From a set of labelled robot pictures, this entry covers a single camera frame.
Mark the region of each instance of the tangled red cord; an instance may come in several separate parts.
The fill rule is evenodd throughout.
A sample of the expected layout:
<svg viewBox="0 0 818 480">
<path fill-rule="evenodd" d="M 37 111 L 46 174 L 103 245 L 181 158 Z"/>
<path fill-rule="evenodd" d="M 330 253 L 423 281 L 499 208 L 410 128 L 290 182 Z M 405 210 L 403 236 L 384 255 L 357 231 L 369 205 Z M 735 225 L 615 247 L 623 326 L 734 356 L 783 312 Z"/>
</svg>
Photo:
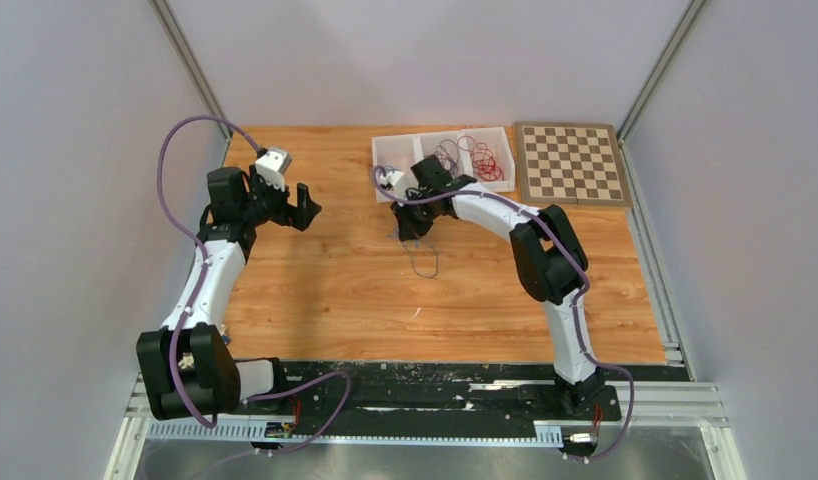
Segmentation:
<svg viewBox="0 0 818 480">
<path fill-rule="evenodd" d="M 466 146 L 462 145 L 462 139 L 466 140 Z M 471 156 L 471 165 L 474 167 L 474 174 L 486 182 L 503 180 L 503 169 L 497 164 L 497 157 L 485 142 L 477 142 L 470 135 L 462 135 L 456 140 L 456 146 L 460 150 L 468 152 Z"/>
</svg>

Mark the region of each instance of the chessboard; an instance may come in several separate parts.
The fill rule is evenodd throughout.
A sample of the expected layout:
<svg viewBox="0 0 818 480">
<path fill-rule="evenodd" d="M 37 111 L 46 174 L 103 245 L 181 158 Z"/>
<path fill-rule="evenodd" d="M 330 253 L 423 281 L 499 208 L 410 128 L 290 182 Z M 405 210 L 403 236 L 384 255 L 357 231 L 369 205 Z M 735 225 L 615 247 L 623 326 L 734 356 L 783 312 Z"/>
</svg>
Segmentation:
<svg viewBox="0 0 818 480">
<path fill-rule="evenodd" d="M 522 202 L 630 207 L 612 125 L 519 122 L 515 133 Z"/>
</svg>

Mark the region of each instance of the white storage box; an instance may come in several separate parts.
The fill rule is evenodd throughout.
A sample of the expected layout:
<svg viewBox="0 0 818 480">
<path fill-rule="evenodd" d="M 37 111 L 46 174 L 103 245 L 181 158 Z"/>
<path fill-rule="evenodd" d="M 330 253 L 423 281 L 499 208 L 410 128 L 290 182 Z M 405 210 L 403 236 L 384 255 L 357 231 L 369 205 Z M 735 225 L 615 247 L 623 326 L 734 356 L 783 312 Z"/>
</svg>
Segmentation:
<svg viewBox="0 0 818 480">
<path fill-rule="evenodd" d="M 485 143 L 494 152 L 497 165 L 503 172 L 502 178 L 495 181 L 485 181 L 474 172 L 471 163 L 471 153 L 463 148 L 470 148 L 470 141 L 462 139 L 464 135 L 473 138 L 477 143 Z M 374 165 L 384 165 L 397 168 L 407 175 L 411 186 L 417 187 L 418 182 L 412 175 L 410 167 L 425 157 L 436 152 L 436 148 L 444 142 L 447 152 L 457 160 L 456 175 L 463 173 L 470 175 L 482 183 L 492 192 L 511 192 L 515 190 L 515 160 L 509 148 L 509 139 L 503 127 L 469 128 L 465 130 L 450 130 L 445 132 L 418 133 L 410 135 L 394 135 L 388 137 L 373 137 L 371 151 Z M 385 203 L 389 200 L 376 192 L 377 202 Z"/>
</svg>

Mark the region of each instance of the wooden table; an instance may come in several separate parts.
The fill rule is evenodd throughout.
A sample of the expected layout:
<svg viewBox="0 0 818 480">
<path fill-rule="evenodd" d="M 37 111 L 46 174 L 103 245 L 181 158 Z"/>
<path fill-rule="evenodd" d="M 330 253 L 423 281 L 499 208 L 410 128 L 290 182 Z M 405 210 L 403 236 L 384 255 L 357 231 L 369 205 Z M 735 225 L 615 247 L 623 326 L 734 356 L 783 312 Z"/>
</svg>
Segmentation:
<svg viewBox="0 0 818 480">
<path fill-rule="evenodd" d="M 306 232 L 259 228 L 224 319 L 234 356 L 553 361 L 542 310 L 518 282 L 504 240 L 468 222 L 436 220 L 426 239 L 440 254 L 440 272 L 428 280 L 388 238 L 395 220 L 388 204 L 374 201 L 371 137 L 455 128 L 462 127 L 247 128 L 261 144 L 291 152 L 292 191 L 309 185 L 323 212 Z M 253 161 L 236 136 L 227 165 Z M 664 362 L 625 213 L 567 211 L 589 257 L 586 318 L 598 358 Z M 418 255 L 419 269 L 431 270 L 432 253 Z"/>
</svg>

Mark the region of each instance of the vertical metal beam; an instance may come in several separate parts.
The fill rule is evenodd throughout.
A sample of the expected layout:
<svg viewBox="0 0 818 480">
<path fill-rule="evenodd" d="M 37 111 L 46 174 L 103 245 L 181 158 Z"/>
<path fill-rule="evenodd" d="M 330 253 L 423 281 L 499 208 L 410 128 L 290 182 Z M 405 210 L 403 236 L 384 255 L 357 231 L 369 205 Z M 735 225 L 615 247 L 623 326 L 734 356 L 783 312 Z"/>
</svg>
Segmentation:
<svg viewBox="0 0 818 480">
<path fill-rule="evenodd" d="M 149 0 L 149 2 L 153 7 L 153 11 L 156 12 L 159 23 L 162 25 L 165 33 L 167 33 L 171 46 L 173 46 L 174 51 L 176 51 L 180 61 L 182 61 L 182 66 L 185 67 L 188 76 L 191 78 L 191 82 L 197 89 L 200 99 L 206 106 L 206 110 L 212 115 L 226 118 L 220 103 L 218 103 L 217 97 L 215 97 L 215 93 L 212 91 L 212 87 L 209 86 L 209 82 L 203 74 L 203 70 L 200 69 L 200 64 L 197 62 L 194 52 L 191 51 L 191 47 L 185 39 L 185 34 L 182 32 L 182 28 L 180 28 L 170 4 L 167 0 Z M 218 128 L 227 141 L 232 138 L 232 132 L 230 132 L 228 128 L 222 125 L 218 125 Z"/>
<path fill-rule="evenodd" d="M 639 96 L 636 97 L 636 101 L 633 102 L 633 107 L 627 114 L 627 118 L 624 119 L 624 123 L 621 124 L 621 128 L 618 130 L 618 142 L 620 144 L 623 145 L 624 142 L 630 138 L 633 129 L 636 128 L 636 124 L 639 122 L 642 112 L 644 112 L 645 107 L 647 107 L 647 104 L 650 102 L 653 93 L 662 81 L 662 77 L 668 70 L 668 67 L 671 65 L 671 62 L 674 60 L 686 37 L 688 37 L 689 31 L 691 31 L 700 16 L 700 12 L 703 11 L 703 7 L 707 5 L 707 3 L 708 0 L 691 0 L 689 2 L 686 11 L 683 12 L 683 16 L 680 17 L 680 21 L 674 28 L 674 32 L 671 34 L 668 43 L 659 55 L 656 65 L 654 65 L 647 81 L 645 81 L 645 85 L 639 92 Z"/>
</svg>

